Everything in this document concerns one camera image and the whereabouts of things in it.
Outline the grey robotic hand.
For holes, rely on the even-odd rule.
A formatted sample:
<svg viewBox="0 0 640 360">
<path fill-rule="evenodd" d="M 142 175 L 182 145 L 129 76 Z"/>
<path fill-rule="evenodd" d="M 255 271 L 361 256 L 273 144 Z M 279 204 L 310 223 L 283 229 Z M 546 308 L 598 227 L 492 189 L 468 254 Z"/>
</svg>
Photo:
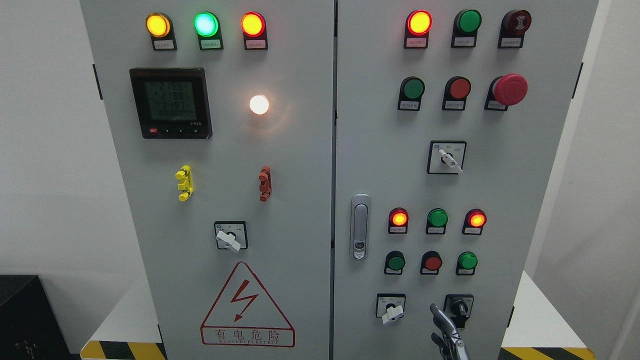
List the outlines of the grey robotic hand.
<svg viewBox="0 0 640 360">
<path fill-rule="evenodd" d="M 433 316 L 433 323 L 441 332 L 430 335 L 431 340 L 438 346 L 443 360 L 470 360 L 466 342 L 461 338 L 454 322 L 435 303 L 429 306 Z"/>
</svg>

